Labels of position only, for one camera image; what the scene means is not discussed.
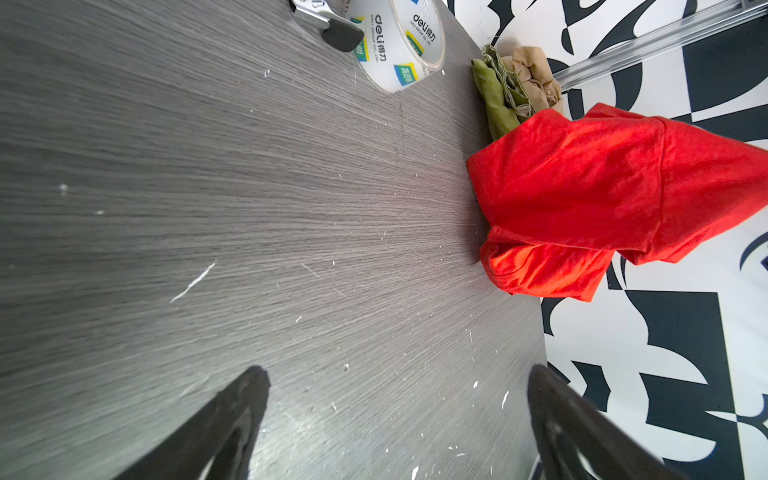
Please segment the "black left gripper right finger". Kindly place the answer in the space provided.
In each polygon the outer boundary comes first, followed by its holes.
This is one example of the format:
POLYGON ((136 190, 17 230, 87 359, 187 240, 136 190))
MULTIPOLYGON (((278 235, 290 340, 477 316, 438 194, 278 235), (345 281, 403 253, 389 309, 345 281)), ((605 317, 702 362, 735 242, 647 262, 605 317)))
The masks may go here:
POLYGON ((527 387, 533 434, 548 479, 683 479, 544 365, 527 387))

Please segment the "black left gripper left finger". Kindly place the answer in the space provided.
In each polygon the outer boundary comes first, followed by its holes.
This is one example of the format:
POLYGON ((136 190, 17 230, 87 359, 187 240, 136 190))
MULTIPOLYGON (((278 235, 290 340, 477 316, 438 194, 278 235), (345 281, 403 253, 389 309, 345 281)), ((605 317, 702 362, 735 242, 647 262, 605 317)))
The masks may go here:
POLYGON ((247 479, 270 379, 246 369, 120 479, 247 479))

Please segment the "red cloth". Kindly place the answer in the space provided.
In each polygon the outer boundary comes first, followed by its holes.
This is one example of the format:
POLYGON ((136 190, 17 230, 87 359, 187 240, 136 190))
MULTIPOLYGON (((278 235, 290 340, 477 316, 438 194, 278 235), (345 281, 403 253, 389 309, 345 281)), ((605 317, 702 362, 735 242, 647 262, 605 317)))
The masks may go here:
POLYGON ((764 149, 605 104, 539 112, 467 167, 510 294, 590 301, 615 255, 676 263, 767 204, 764 149))

